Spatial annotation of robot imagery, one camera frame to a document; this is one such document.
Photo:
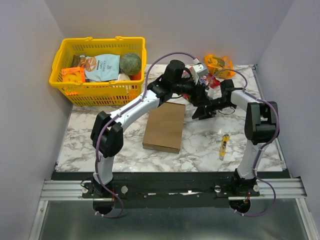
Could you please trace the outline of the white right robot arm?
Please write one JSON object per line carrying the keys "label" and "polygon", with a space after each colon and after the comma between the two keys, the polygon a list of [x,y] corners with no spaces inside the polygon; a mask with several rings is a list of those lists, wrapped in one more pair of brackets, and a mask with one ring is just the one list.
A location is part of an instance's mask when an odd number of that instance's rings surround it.
{"label": "white right robot arm", "polygon": [[235,87],[232,79],[220,83],[221,97],[211,99],[203,85],[197,85],[189,101],[196,107],[193,119],[209,119],[216,111],[228,107],[241,108],[246,112],[244,134],[247,139],[244,155],[231,178],[230,191],[241,196],[254,189],[257,169],[262,152],[279,135],[278,105],[274,101],[264,102]]}

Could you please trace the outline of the brown cardboard express box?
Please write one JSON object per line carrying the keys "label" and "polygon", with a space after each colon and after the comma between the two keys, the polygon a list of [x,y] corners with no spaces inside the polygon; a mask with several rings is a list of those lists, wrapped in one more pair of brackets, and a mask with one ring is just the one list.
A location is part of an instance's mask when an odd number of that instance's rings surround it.
{"label": "brown cardboard express box", "polygon": [[181,150],[186,106],[166,102],[150,111],[142,146],[147,150],[178,154]]}

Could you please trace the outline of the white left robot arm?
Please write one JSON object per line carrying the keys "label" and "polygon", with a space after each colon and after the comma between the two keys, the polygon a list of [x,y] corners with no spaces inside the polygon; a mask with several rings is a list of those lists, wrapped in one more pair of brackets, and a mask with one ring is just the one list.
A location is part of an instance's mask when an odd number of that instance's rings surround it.
{"label": "white left robot arm", "polygon": [[209,105],[206,87],[199,83],[199,79],[206,74],[208,69],[197,59],[191,68],[180,60],[171,60],[164,73],[149,83],[134,100],[111,113],[102,111],[96,116],[90,138],[96,156],[93,191],[99,197],[110,194],[114,157],[124,145],[126,129],[144,114],[170,100],[174,94],[190,96],[196,107]]}

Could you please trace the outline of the yellow utility knife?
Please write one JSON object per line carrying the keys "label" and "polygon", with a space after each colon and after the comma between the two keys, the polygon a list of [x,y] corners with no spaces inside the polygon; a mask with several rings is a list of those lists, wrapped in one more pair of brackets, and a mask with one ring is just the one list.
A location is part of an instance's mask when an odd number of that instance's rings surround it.
{"label": "yellow utility knife", "polygon": [[227,147],[227,143],[230,139],[230,135],[229,134],[225,134],[222,137],[222,141],[221,141],[221,146],[220,146],[220,150],[219,150],[219,159],[223,160],[226,154],[226,147]]}

